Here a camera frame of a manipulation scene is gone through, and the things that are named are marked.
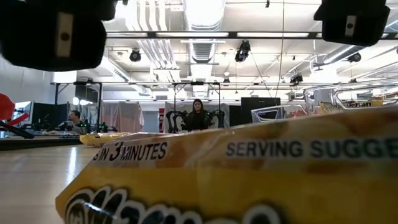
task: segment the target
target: curtain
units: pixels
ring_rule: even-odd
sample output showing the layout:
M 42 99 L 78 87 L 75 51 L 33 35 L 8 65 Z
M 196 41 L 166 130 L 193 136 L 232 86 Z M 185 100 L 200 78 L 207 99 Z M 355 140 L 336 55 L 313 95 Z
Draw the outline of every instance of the curtain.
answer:
M 141 106 L 137 103 L 104 102 L 101 118 L 107 126 L 114 126 L 119 132 L 137 133 L 144 126 Z

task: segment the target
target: red object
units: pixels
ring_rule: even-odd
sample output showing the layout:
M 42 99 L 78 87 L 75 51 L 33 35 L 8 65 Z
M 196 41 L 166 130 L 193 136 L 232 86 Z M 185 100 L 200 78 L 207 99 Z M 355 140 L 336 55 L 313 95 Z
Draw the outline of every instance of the red object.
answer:
M 163 133 L 164 108 L 159 108 L 159 132 Z
M 14 113 L 15 104 L 8 96 L 0 93 L 0 120 L 10 119 Z
M 25 120 L 26 118 L 28 118 L 29 117 L 29 114 L 27 114 L 27 113 L 24 113 L 24 114 L 22 114 L 21 116 L 19 116 L 18 118 L 16 118 L 16 119 L 13 119 L 12 121 L 8 121 L 7 122 L 7 124 L 8 125 L 16 125 L 17 123 L 20 123 L 20 122 L 22 122 L 23 120 Z

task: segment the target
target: man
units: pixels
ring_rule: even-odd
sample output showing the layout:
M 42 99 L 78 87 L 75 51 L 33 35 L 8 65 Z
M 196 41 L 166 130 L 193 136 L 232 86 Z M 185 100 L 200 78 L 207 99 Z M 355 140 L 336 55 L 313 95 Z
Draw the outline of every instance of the man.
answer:
M 73 110 L 69 114 L 69 120 L 67 121 L 68 126 L 73 126 L 71 131 L 77 132 L 77 133 L 85 133 L 85 128 L 84 127 L 79 127 L 78 125 L 80 124 L 80 112 L 77 110 Z
M 73 110 L 69 114 L 69 120 L 73 123 L 73 125 L 77 125 L 80 123 L 80 112 Z

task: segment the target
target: cable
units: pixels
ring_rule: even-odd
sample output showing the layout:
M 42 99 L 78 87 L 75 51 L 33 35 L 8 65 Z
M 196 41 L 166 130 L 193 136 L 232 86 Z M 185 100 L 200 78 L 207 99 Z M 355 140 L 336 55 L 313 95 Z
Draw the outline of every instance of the cable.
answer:
M 251 54 L 251 57 L 253 58 L 254 64 L 255 64 L 255 66 L 256 66 L 256 68 L 257 68 L 257 71 L 258 71 L 258 73 L 259 73 L 259 75 L 260 75 L 260 77 L 261 77 L 261 80 L 262 80 L 263 84 L 264 84 L 264 85 L 266 86 L 266 88 L 267 88 L 269 97 L 272 98 L 271 92 L 269 91 L 269 89 L 268 89 L 268 87 L 267 87 L 267 84 L 266 84 L 266 82 L 264 81 L 264 79 L 263 79 L 263 77 L 262 77 L 262 75 L 261 75 L 260 69 L 259 69 L 259 67 L 257 66 L 256 59 L 254 59 L 254 55 L 253 55 L 253 53 L 252 53 L 251 51 L 250 51 L 250 54 Z
M 282 46 L 280 47 L 279 79 L 278 79 L 278 84 L 276 86 L 275 104 L 276 104 L 276 97 L 278 96 L 280 75 L 282 74 L 282 61 L 284 57 L 284 36 L 285 36 L 284 32 L 285 32 L 285 0 L 283 0 L 283 5 L 282 5 Z

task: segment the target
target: long dark hair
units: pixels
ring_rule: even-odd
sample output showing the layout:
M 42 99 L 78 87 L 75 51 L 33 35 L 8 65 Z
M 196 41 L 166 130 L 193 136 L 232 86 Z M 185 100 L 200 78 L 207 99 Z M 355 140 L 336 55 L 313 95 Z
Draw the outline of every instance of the long dark hair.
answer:
M 195 103 L 196 102 L 199 102 L 200 103 L 200 114 L 202 114 L 203 112 L 205 112 L 205 109 L 203 109 L 203 103 L 201 102 L 201 100 L 199 100 L 199 99 L 195 99 L 194 101 L 193 101 L 193 103 L 192 103 L 192 112 L 194 112 L 194 113 L 196 113 L 196 111 L 195 111 Z

